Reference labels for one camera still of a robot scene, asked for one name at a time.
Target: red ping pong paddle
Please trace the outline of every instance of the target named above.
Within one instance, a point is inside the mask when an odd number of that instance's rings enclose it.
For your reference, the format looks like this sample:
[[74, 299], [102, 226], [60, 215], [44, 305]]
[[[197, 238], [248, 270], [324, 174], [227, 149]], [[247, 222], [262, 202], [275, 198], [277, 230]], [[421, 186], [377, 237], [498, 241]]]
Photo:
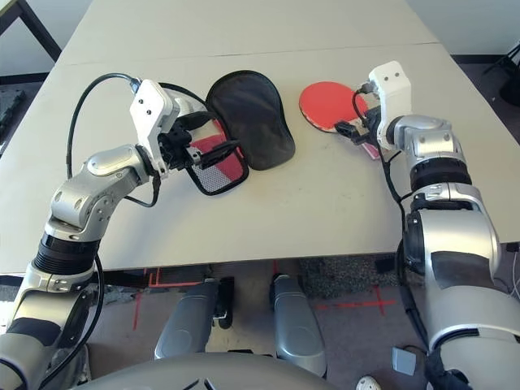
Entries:
[[[318, 130], [337, 132], [334, 125], [340, 121], [360, 126], [361, 122], [352, 105], [354, 91], [332, 81], [321, 81], [305, 88], [300, 95], [300, 110], [305, 119]], [[361, 112], [368, 110], [365, 100], [356, 97], [357, 108]], [[370, 144], [362, 144], [363, 149], [372, 159], [377, 159], [379, 153]]]

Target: table surface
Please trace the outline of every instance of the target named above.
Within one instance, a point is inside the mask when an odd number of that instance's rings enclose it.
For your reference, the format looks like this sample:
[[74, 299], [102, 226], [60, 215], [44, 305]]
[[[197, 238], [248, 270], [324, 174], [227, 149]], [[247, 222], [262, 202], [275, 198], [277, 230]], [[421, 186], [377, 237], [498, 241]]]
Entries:
[[[93, 18], [91, 10], [87, 16]], [[389, 22], [388, 30], [393, 25]], [[84, 22], [80, 28], [86, 29]], [[71, 43], [78, 45], [75, 37]], [[297, 146], [285, 164], [251, 171], [243, 184], [216, 197], [201, 194], [182, 171], [163, 183], [154, 208], [122, 201], [100, 250], [107, 270], [393, 251], [401, 236], [400, 216], [379, 163], [349, 140], [312, 128], [298, 108], [307, 85], [320, 80], [359, 85], [373, 67], [393, 59], [412, 81], [414, 112], [453, 123], [501, 240], [520, 240], [515, 226], [520, 182], [511, 180], [520, 166], [518, 144], [439, 43], [151, 61], [123, 56], [59, 63], [25, 115], [0, 160], [0, 272], [21, 272], [34, 257], [50, 199], [65, 178], [72, 111], [85, 86], [106, 72], [183, 85], [204, 97], [220, 76], [254, 69], [278, 88]], [[100, 150], [136, 142], [131, 101], [121, 80], [93, 92], [76, 129], [76, 167]], [[397, 188], [408, 192], [404, 159], [397, 158], [392, 169]], [[135, 194], [150, 197], [150, 185]]]

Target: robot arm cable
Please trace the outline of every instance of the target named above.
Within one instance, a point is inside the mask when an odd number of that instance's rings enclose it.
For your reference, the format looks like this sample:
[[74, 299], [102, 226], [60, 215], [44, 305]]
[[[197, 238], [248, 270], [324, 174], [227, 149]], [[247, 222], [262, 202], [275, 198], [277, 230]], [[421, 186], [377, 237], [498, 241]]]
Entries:
[[[353, 98], [352, 98], [352, 105], [353, 105], [354, 111], [356, 111], [356, 114], [359, 116], [359, 119], [362, 121], [363, 126], [367, 127], [366, 119], [359, 111], [358, 104], [356, 103], [356, 96], [360, 93], [366, 93], [363, 90], [363, 87], [361, 89], [358, 89], [354, 93]], [[400, 153], [400, 151], [396, 152], [388, 161], [385, 161], [382, 150], [381, 150], [381, 146], [379, 145], [379, 142], [377, 140], [375, 140], [375, 146], [377, 147], [377, 150], [379, 152], [379, 157], [381, 159], [381, 166], [383, 168], [383, 173], [384, 173], [384, 179], [386, 180], [388, 190], [392, 194], [393, 200], [399, 206], [399, 210], [401, 212], [401, 230], [404, 233], [405, 208], [402, 205], [402, 201], [404, 199], [406, 199], [407, 197], [409, 197], [411, 195], [411, 193], [407, 193], [403, 197], [400, 196], [396, 190], [396, 187], [394, 186], [394, 184], [392, 182], [392, 177], [391, 177], [391, 172], [390, 172], [392, 160], [395, 157], [397, 157], [397, 155]], [[397, 247], [396, 256], [395, 256], [395, 268], [396, 268], [397, 283], [399, 284], [399, 292], [401, 294], [401, 300], [403, 302], [403, 306], [405, 307], [406, 315], [408, 316], [410, 322], [412, 323], [412, 326], [414, 327], [414, 330], [417, 333], [422, 344], [427, 348], [427, 346], [428, 346], [427, 331], [426, 331], [424, 323], [421, 319], [421, 315], [418, 311], [418, 307], [415, 302], [412, 290], [410, 289], [410, 285], [408, 284], [408, 280], [406, 279], [405, 257], [404, 257], [404, 249], [403, 249], [402, 240], [399, 243], [399, 246]]]

